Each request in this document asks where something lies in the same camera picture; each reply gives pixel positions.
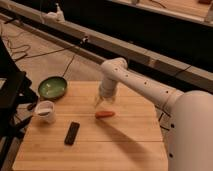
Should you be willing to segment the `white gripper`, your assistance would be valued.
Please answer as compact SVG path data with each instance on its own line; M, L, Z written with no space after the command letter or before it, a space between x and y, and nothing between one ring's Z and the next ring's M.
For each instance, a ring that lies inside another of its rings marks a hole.
M99 88L98 94L95 97L95 105L100 105L103 101L113 103L116 98L116 91L104 88Z

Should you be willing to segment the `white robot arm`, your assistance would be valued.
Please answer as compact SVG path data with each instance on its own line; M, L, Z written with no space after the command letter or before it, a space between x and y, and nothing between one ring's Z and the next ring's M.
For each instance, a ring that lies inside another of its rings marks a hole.
M101 64L99 97L116 95L117 84L142 95L171 116L168 133L168 171L213 171L213 95L180 91L127 69L124 58Z

